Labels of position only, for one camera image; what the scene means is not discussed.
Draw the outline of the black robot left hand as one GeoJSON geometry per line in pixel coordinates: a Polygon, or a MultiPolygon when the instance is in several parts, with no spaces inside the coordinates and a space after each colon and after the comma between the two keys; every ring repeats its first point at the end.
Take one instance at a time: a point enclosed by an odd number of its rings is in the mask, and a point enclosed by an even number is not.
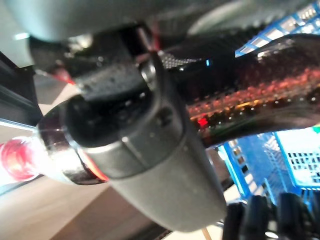
{"type": "Polygon", "coordinates": [[[223,240],[318,240],[320,238],[320,193],[311,195],[310,207],[293,193],[279,195],[274,205],[255,195],[248,203],[227,207],[223,240]]]}

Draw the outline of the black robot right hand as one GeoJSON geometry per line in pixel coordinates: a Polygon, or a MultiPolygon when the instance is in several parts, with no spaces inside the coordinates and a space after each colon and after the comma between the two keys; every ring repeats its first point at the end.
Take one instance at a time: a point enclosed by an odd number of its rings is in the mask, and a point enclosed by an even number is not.
{"type": "Polygon", "coordinates": [[[265,25],[305,0],[7,0],[30,34],[38,72],[75,82],[80,94],[55,107],[31,140],[4,146],[13,178],[110,181],[164,227],[190,231],[225,213],[225,200],[186,103],[196,82],[172,79],[160,52],[213,57],[213,89],[238,87],[238,61],[209,41],[265,25]]]}

